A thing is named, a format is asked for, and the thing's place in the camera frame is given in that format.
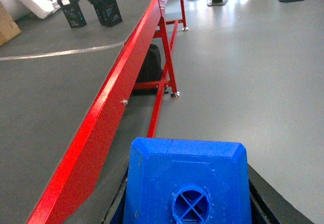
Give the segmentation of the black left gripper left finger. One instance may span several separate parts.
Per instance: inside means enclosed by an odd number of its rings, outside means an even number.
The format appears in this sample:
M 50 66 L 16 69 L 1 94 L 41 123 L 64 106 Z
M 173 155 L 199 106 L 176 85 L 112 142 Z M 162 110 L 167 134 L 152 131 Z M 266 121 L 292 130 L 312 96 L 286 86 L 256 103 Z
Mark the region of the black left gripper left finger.
M 113 220 L 126 188 L 128 165 L 129 156 L 125 155 L 113 166 L 104 179 L 104 186 L 108 190 L 105 200 L 108 202 L 101 223 L 111 223 Z

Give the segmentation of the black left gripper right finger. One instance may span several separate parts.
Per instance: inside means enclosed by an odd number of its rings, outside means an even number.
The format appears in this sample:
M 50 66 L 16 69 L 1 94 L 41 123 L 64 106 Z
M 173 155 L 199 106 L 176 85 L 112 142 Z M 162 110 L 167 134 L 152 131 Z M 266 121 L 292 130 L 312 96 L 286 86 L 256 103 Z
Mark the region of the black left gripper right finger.
M 248 166 L 252 223 L 312 223 L 253 167 Z

